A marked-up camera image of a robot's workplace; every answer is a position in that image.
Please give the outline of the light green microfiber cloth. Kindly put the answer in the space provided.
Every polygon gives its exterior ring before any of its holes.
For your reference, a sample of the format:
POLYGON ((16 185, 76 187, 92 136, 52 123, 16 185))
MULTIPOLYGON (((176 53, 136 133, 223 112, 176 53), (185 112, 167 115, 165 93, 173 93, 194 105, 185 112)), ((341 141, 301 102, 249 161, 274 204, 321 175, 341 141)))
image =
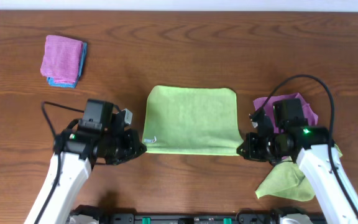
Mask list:
POLYGON ((142 141, 149 153, 235 156, 243 142, 229 88, 157 85, 147 98, 142 141))

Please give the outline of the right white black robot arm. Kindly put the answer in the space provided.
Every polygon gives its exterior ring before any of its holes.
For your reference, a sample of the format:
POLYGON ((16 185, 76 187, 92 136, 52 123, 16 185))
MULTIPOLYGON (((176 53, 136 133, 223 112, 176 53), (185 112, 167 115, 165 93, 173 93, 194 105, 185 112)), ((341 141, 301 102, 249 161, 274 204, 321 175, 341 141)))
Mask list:
POLYGON ((251 115, 257 132, 246 134, 237 154, 271 163, 291 157, 310 182, 328 223, 358 223, 358 195, 329 130, 308 124, 299 99, 275 102, 273 114, 273 121, 264 110, 251 115))

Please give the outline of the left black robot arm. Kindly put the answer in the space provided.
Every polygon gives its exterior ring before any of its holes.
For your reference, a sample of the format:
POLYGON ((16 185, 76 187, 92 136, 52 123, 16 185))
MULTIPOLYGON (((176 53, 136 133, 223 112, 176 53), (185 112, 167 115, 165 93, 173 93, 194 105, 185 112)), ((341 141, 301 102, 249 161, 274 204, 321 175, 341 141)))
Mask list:
POLYGON ((89 99, 81 119, 53 133, 53 156, 45 182, 26 223, 109 223, 97 208, 72 206, 99 158, 117 166, 146 152, 139 133, 130 128, 132 113, 107 101, 89 99))

